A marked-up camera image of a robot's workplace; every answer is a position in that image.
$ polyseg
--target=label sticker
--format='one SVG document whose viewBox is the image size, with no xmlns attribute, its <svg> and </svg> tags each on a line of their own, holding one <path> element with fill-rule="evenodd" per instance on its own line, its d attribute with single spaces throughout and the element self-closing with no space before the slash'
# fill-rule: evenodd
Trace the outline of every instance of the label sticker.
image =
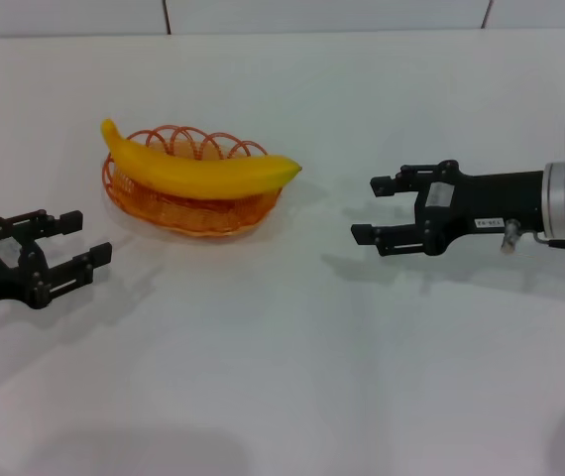
<svg viewBox="0 0 565 476">
<path fill-rule="evenodd" d="M 21 256 L 21 245 L 14 237 L 0 240 L 0 259 L 9 268 L 18 266 L 18 258 Z"/>
<path fill-rule="evenodd" d="M 474 220 L 477 228 L 505 228 L 505 222 L 502 218 L 478 218 Z"/>
<path fill-rule="evenodd" d="M 453 194 L 454 185 L 443 181 L 434 181 L 430 184 L 430 191 L 428 192 L 428 198 L 425 200 L 425 206 L 450 206 Z"/>
</svg>

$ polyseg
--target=orange wire basket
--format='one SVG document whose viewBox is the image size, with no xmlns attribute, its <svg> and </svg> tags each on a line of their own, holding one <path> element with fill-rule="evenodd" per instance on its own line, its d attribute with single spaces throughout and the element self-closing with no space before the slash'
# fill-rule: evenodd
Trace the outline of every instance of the orange wire basket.
<svg viewBox="0 0 565 476">
<path fill-rule="evenodd" d="M 147 147 L 194 161 L 231 161 L 251 156 L 253 151 L 267 153 L 255 142 L 240 141 L 222 132 L 205 134 L 193 127 L 162 126 L 136 132 L 128 139 L 140 136 L 146 136 L 144 144 Z M 195 200 L 169 195 L 122 174 L 110 154 L 102 167 L 102 184 L 113 203 L 126 213 L 189 236 L 221 237 L 251 230 L 274 208 L 282 191 L 238 200 Z"/>
</svg>

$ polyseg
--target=white tabletop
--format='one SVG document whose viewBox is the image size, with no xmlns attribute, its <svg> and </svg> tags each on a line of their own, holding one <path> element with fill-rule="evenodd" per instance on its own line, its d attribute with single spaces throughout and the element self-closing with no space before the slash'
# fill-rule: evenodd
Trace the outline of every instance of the white tabletop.
<svg viewBox="0 0 565 476">
<path fill-rule="evenodd" d="M 227 243 L 114 209 L 99 123 L 226 131 L 304 165 Z M 369 180 L 564 159 L 565 31 L 0 41 L 0 215 L 79 209 L 109 271 L 0 302 L 0 476 L 565 475 L 565 252 L 381 259 Z"/>
</svg>

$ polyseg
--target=fruit basket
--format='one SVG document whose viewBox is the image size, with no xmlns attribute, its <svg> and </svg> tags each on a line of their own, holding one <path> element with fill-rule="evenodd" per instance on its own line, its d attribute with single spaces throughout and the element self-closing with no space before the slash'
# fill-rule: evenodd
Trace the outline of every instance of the fruit basket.
<svg viewBox="0 0 565 476">
<path fill-rule="evenodd" d="M 205 134 L 193 127 L 162 126 L 128 137 L 146 147 L 194 161 L 231 161 L 266 155 L 259 144 L 225 133 Z M 222 237 L 244 233 L 260 224 L 276 205 L 281 188 L 240 199 L 199 200 L 155 191 L 118 170 L 111 155 L 102 168 L 109 198 L 126 213 L 189 236 Z"/>
</svg>

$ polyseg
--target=banana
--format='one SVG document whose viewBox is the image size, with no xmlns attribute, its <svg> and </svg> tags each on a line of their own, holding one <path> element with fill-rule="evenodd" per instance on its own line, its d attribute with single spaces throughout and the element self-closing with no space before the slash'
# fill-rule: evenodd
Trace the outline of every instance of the banana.
<svg viewBox="0 0 565 476">
<path fill-rule="evenodd" d="M 302 170 L 284 156 L 195 161 L 175 157 L 124 139 L 115 123 L 102 123 L 102 136 L 116 166 L 130 179 L 155 191 L 198 200 L 230 200 L 277 190 Z"/>
</svg>

